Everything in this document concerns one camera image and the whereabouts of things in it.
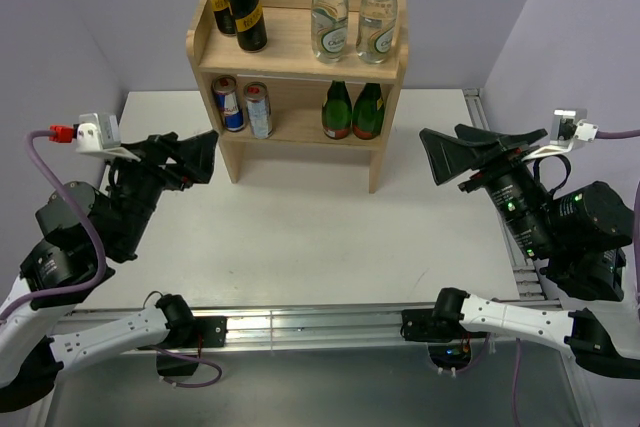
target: wooden shelf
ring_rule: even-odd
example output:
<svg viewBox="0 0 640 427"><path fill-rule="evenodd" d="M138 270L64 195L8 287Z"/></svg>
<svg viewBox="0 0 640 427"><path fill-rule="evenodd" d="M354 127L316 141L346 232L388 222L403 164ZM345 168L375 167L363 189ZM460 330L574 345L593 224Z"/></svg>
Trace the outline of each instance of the wooden shelf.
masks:
<svg viewBox="0 0 640 427"><path fill-rule="evenodd" d="M249 126L240 132L224 131L222 139L229 142L293 143L321 147L348 147L359 150L378 150L380 138L362 140L351 133L348 137L333 140L324 135L319 109L293 109L273 112L273 134L268 139L256 139Z"/></svg>
<svg viewBox="0 0 640 427"><path fill-rule="evenodd" d="M311 50L311 14L308 9L265 7L264 20L269 41L260 52L238 48L235 37L213 27L200 60L205 72L277 75L282 77L341 79L354 82L393 84L398 74L398 52L394 49L386 62L367 64L356 53L358 13L349 13L346 53L339 62L324 64Z"/></svg>
<svg viewBox="0 0 640 427"><path fill-rule="evenodd" d="M215 75L210 75L209 78L213 81ZM237 91L242 92L245 85L255 81L263 82L267 86L272 110L273 134L268 139L256 139L251 133L251 128L247 126L240 132L222 131L221 137L224 141L311 144L321 147L348 147L360 150L381 148L382 142L379 137L362 140L352 133L344 139L333 140L324 135L321 118L322 104L331 82L312 80L292 82L289 79L240 75L236 77ZM363 84L347 84L352 103L355 103L362 87ZM383 96L386 97L389 91L389 86L382 87Z"/></svg>
<svg viewBox="0 0 640 427"><path fill-rule="evenodd" d="M241 50L235 37L222 35L209 0L200 0L187 32L187 56L211 124L220 133L218 145L232 182L240 178L247 143L315 145L370 151L369 192L375 192L408 61L407 0L398 0L390 57L377 65L362 62L355 51L360 1L349 0L345 55L334 64L324 64L311 50L311 0L261 0L269 40L261 52L254 53ZM247 82L258 80L267 85L274 127L270 138L254 138L249 126L240 132L224 129L211 93L211 83L218 75L236 77L241 104ZM361 140L351 134L336 141L324 135L321 109L332 80L347 82L352 103L363 83L381 84L385 119L378 138Z"/></svg>

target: green wine bottle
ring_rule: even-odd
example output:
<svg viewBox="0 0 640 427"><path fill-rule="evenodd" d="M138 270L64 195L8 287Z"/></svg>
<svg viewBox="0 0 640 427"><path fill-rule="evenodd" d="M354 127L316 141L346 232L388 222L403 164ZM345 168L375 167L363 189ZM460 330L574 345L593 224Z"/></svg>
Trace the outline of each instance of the green wine bottle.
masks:
<svg viewBox="0 0 640 427"><path fill-rule="evenodd" d="M353 108L353 133L369 140L380 135L384 121L384 100L380 84L366 84Z"/></svg>
<svg viewBox="0 0 640 427"><path fill-rule="evenodd" d="M322 106L322 127L327 137L344 139L351 131L351 99L344 82L334 80Z"/></svg>

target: cable connector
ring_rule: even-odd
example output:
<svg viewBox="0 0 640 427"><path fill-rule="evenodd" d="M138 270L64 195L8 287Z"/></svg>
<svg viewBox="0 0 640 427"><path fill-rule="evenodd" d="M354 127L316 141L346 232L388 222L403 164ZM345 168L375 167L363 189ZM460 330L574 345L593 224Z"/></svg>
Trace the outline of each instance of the cable connector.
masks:
<svg viewBox="0 0 640 427"><path fill-rule="evenodd" d="M52 125L49 129L56 133L56 135L49 137L49 140L52 142L70 144L75 138L76 130L73 127L68 127L66 125Z"/></svg>

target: glass bottle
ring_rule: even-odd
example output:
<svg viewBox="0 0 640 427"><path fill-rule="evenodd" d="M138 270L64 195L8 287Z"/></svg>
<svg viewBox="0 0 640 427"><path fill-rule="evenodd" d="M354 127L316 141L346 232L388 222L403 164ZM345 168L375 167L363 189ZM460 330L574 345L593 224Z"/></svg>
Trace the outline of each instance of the glass bottle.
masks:
<svg viewBox="0 0 640 427"><path fill-rule="evenodd" d="M347 42L349 0L311 1L311 47L321 62L337 62Z"/></svg>
<svg viewBox="0 0 640 427"><path fill-rule="evenodd" d="M351 99L344 82L331 82L322 106L322 128L334 140L345 138L351 131Z"/></svg>
<svg viewBox="0 0 640 427"><path fill-rule="evenodd" d="M362 0L358 22L358 56L370 64L384 62L391 51L398 0Z"/></svg>
<svg viewBox="0 0 640 427"><path fill-rule="evenodd" d="M366 84L353 106L353 133L369 140L380 135L384 121L384 100L380 84Z"/></svg>

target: white table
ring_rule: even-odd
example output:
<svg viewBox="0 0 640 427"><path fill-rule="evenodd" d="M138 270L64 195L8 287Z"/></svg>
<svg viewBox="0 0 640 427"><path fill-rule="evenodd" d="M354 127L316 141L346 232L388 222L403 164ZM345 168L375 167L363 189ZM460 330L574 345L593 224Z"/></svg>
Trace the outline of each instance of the white table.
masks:
<svg viewBox="0 0 640 427"><path fill-rule="evenodd" d="M192 307L432 302L447 286L518 299L488 196L433 183L418 132L457 123L461 91L403 91L373 195L363 152L250 144L236 185L217 153L211 183L163 193L139 258L110 263L79 308L138 308L151 290ZM210 124L198 92L133 92L120 127L135 142Z"/></svg>

